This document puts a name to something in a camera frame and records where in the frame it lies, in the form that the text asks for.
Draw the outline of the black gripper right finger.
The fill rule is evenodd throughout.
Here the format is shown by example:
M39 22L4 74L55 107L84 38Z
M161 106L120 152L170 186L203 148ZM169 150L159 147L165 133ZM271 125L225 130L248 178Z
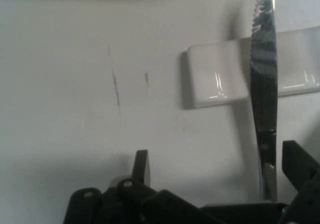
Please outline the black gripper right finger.
M320 222L320 163L294 140L282 143L282 171L297 194L285 208L280 224Z

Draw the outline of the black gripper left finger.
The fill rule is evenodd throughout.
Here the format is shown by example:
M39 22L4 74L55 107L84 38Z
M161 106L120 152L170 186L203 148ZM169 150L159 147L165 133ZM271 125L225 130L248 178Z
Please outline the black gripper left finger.
M105 192L77 190L70 197L65 224L214 224L216 220L168 190L150 187L148 150L135 154L132 173Z

